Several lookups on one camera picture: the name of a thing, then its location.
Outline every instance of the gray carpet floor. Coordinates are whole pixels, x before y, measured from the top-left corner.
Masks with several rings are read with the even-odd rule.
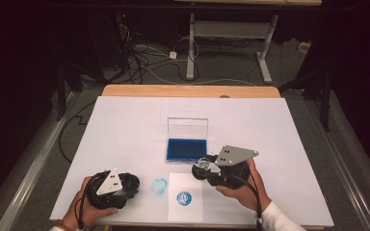
[[[272,44],[266,59],[274,80],[271,86],[278,87],[295,78],[305,57],[304,54],[297,51],[298,45],[299,43],[296,40],[291,40],[284,44]],[[168,54],[170,51],[158,44],[153,44],[152,46],[158,50],[153,50],[152,52]],[[257,61],[254,58],[254,52],[259,51],[260,47],[261,42],[254,41],[248,47],[236,47],[216,55],[214,54],[215,51],[201,50],[197,58],[198,79],[196,82],[215,81],[206,83],[205,85],[245,85],[246,83],[244,82],[248,82],[257,86],[264,86],[260,70],[257,67]],[[206,58],[210,55],[215,55],[215,57]],[[165,59],[164,57],[155,55],[146,56],[153,62]],[[184,62],[170,63],[178,64],[179,72],[183,77],[185,76],[186,65]],[[111,76],[115,73],[111,67],[105,67],[104,72],[106,76]],[[79,119],[73,118],[73,116],[80,109],[94,101],[103,90],[102,86],[93,82],[87,76],[82,76],[82,79],[84,90],[77,93],[76,101],[67,108],[68,118],[71,118],[71,122],[65,128],[61,137],[63,150],[69,159],[73,158],[86,128],[85,125],[79,125]],[[167,84],[166,81],[179,84],[194,84],[194,82],[188,83],[180,80],[178,78],[177,67],[172,64],[161,66],[155,69],[153,74],[148,72],[143,77],[143,84]],[[282,93],[282,97],[288,103],[304,149],[327,200],[335,224],[334,227],[327,228],[326,230],[370,230],[367,227],[368,225],[362,220],[362,215],[355,208],[351,189],[348,189],[346,186],[346,179],[343,179],[340,174],[340,168],[335,164],[334,156],[331,153],[334,151],[339,153],[340,158],[346,164],[350,176],[364,199],[363,202],[367,205],[370,212],[370,161],[368,156],[357,140],[351,124],[346,120],[345,115],[342,114],[339,102],[333,93],[330,102],[329,133],[323,131],[317,118],[319,101],[305,101],[301,93],[300,90],[287,90]],[[90,119],[92,109],[93,105],[79,114],[83,117],[83,123]],[[8,176],[7,181],[2,186],[0,190],[0,221],[10,205],[23,177],[35,160],[36,153],[39,151],[41,144],[47,139],[47,134],[50,133],[52,124],[55,122],[56,113],[57,109],[55,107],[52,115],[41,127],[31,142],[30,147],[28,147],[24,155],[19,159],[13,171]],[[329,139],[333,141],[333,146],[329,143]],[[25,206],[21,208],[21,213],[13,225],[13,230],[49,230],[53,226],[54,223],[49,220],[49,216],[66,178],[68,168],[69,163],[62,156],[59,143],[56,141],[50,150],[39,180],[34,185],[34,189],[28,197]],[[92,230],[103,230],[103,227],[94,227]],[[117,227],[113,230],[164,229]]]

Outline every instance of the table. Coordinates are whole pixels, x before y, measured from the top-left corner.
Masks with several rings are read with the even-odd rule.
[[[184,176],[191,175],[192,164],[171,165],[165,160],[169,116],[208,117],[208,153],[219,152],[224,144],[259,150],[256,165],[271,198],[306,228],[333,226],[285,100],[272,87],[107,86],[51,219],[63,216],[83,177],[116,167],[140,178],[140,192],[116,216],[98,220],[100,224],[253,228],[251,211],[195,179],[190,182],[200,192],[195,194],[199,215],[173,215],[168,192],[171,186],[189,184]],[[173,180],[178,177],[180,184]],[[168,192],[154,194],[155,179],[166,179]]]
[[[176,0],[180,2],[195,3],[227,3],[227,4],[253,4],[253,5],[292,5],[292,6],[320,6],[321,0]],[[225,22],[195,20],[195,14],[191,13],[189,32],[189,51],[187,61],[187,79],[194,79],[195,65],[195,37],[223,37],[242,39],[265,39],[263,50],[256,53],[256,58],[266,84],[272,84],[272,77],[266,64],[266,55],[272,41],[273,32],[276,29],[278,15],[273,15],[269,23],[251,22]]]

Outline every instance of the light blue stamp print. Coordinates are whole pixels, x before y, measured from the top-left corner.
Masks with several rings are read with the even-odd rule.
[[[192,196],[188,192],[180,192],[176,196],[176,201],[182,206],[187,206],[191,203]]]
[[[164,192],[166,191],[167,189],[167,186],[168,186],[168,182],[167,180],[165,179],[156,179],[153,183],[152,183],[152,191],[157,195],[157,196],[162,196],[164,194]]]

